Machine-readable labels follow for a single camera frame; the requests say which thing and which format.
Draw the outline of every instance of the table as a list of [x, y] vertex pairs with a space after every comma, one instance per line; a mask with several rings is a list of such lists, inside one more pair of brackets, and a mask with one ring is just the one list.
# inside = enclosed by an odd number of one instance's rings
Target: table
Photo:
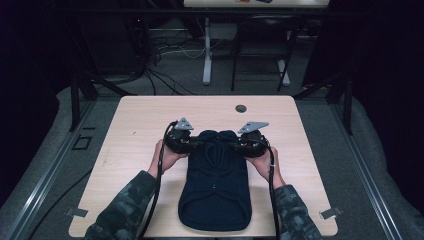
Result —
[[[235, 107], [239, 104], [247, 111], [237, 112]], [[182, 117], [193, 125], [192, 136], [208, 129], [237, 132], [248, 121], [268, 122], [269, 126], [260, 131], [278, 149], [285, 181], [295, 186], [321, 233], [336, 234], [335, 220], [320, 217], [330, 204], [292, 97], [129, 96], [119, 103], [78, 206], [88, 213], [85, 218], [74, 216], [69, 228], [71, 236], [83, 236], [113, 197], [140, 170], [148, 169], [157, 140], [163, 137], [170, 122]], [[162, 177], [161, 193], [145, 237], [273, 236], [268, 183], [253, 165], [247, 166], [253, 213], [245, 230], [207, 232], [180, 222], [178, 201], [187, 171], [187, 160], [181, 159]]]
[[[314, 8], [322, 9], [328, 6], [330, 0], [273, 0], [271, 3], [250, 0], [240, 2], [239, 0], [184, 0], [184, 6], [188, 8]], [[203, 84], [211, 83], [212, 53], [210, 45], [210, 22], [205, 20], [205, 66], [203, 68]], [[284, 68], [278, 64], [280, 71]], [[285, 86], [290, 85], [288, 77], [284, 79]]]

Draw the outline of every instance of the wrist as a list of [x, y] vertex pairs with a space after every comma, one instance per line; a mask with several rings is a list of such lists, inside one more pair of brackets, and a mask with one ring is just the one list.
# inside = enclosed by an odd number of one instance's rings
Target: wrist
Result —
[[150, 167], [149, 170], [147, 170], [147, 173], [152, 175], [155, 179], [157, 179], [158, 176], [158, 168], [157, 167]]
[[273, 185], [274, 189], [277, 189], [281, 186], [286, 185], [286, 183], [284, 182], [283, 177], [281, 175], [278, 175], [278, 176], [274, 176], [272, 185]]

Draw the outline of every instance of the gray carpet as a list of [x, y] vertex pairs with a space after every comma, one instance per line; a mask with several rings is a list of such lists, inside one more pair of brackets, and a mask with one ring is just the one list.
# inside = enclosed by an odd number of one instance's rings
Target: gray carpet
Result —
[[[294, 95], [302, 90], [301, 81], [313, 43], [299, 40], [289, 68], [292, 85], [277, 92], [276, 81], [237, 82], [234, 92], [230, 91], [231, 58], [229, 57], [229, 42], [219, 42], [213, 50], [212, 83], [202, 84], [203, 58], [189, 58], [184, 53], [162, 55], [157, 66], [152, 70], [169, 75], [173, 80], [198, 95]], [[119, 77], [109, 78], [119, 83]], [[162, 80], [152, 79], [157, 95], [176, 94]], [[170, 79], [164, 81], [173, 86]], [[136, 81], [119, 84], [123, 89], [139, 95], [152, 95], [153, 87], [148, 77], [143, 76]], [[70, 187], [77, 182], [94, 164], [101, 144], [107, 133], [108, 126], [117, 107], [119, 98], [115, 93], [97, 86], [101, 97], [94, 103], [91, 113], [82, 123], [77, 136], [91, 138], [86, 150], [66, 151], [65, 161], [52, 185], [48, 195], [32, 221], [25, 239], [48, 208]], [[191, 94], [176, 85], [178, 92]], [[322, 100], [326, 90], [320, 90], [311, 99], [297, 101], [299, 113], [316, 158], [330, 204], [339, 206], [344, 213], [337, 218], [339, 232], [328, 239], [387, 239], [367, 192], [358, 176], [351, 150], [343, 138], [342, 130], [337, 126], [338, 119], [330, 111], [330, 107]], [[38, 179], [44, 173], [46, 166], [54, 160], [61, 150], [62, 143], [68, 137], [70, 127], [70, 93], [65, 89], [58, 95], [61, 107], [57, 119], [46, 137], [39, 153], [29, 166], [21, 182], [12, 193], [9, 200], [0, 210], [2, 224], [0, 239], [4, 239], [10, 227], [18, 217], [22, 207], [29, 198]], [[376, 183], [393, 213], [404, 239], [423, 239], [423, 230], [417, 221], [417, 212], [399, 194], [396, 185], [385, 171], [385, 158], [379, 144], [378, 136], [369, 122], [361, 105], [354, 101], [352, 127], [354, 137], [361, 153], [365, 157]], [[70, 207], [76, 207], [88, 178], [75, 186], [51, 211], [38, 227], [33, 239], [71, 239], [68, 228], [71, 218], [64, 215]]]

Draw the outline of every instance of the person's left hand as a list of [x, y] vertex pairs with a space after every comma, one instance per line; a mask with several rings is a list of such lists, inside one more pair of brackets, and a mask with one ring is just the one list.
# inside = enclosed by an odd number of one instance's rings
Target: person's left hand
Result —
[[[281, 176], [281, 170], [280, 170], [280, 164], [278, 160], [278, 151], [275, 147], [271, 147], [271, 151], [274, 155], [274, 175], [273, 175], [273, 183], [274, 189], [277, 189], [283, 185], [286, 185], [284, 182], [283, 177]], [[245, 157], [247, 161], [253, 164], [255, 166], [258, 173], [265, 178], [269, 182], [270, 178], [270, 165], [271, 165], [271, 154], [268, 150], [265, 151], [265, 153], [256, 158], [248, 158]]]
[[[159, 155], [160, 155], [160, 149], [162, 148], [162, 142], [163, 140], [160, 139], [156, 143], [155, 147], [155, 153], [153, 154], [152, 163], [150, 164], [150, 168], [147, 171], [150, 175], [152, 175], [154, 178], [157, 178], [158, 175], [158, 162], [159, 162]], [[187, 157], [188, 154], [178, 154], [174, 153], [169, 149], [166, 145], [164, 146], [163, 150], [163, 158], [162, 158], [162, 174], [165, 173], [166, 170], [170, 169], [174, 164], [180, 159]]]

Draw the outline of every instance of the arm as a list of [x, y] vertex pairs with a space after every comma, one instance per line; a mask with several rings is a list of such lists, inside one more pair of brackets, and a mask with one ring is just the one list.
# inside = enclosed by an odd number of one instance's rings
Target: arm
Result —
[[[287, 185], [281, 175], [280, 166], [278, 163], [277, 149], [271, 147], [274, 154], [274, 176], [273, 186], [275, 193], [275, 201], [277, 204], [278, 215], [283, 224], [281, 230], [286, 229], [287, 232], [282, 232], [281, 239], [291, 240], [315, 240], [322, 239], [322, 236], [315, 226], [314, 222], [308, 215], [308, 209], [305, 203], [300, 198], [292, 185]], [[246, 158], [258, 170], [259, 174], [269, 180], [269, 167], [271, 158], [269, 151], [257, 158]]]
[[[104, 209], [85, 233], [84, 239], [134, 239], [154, 194], [162, 140], [156, 144], [148, 171], [135, 176]], [[173, 153], [165, 146], [163, 172], [185, 154]]]

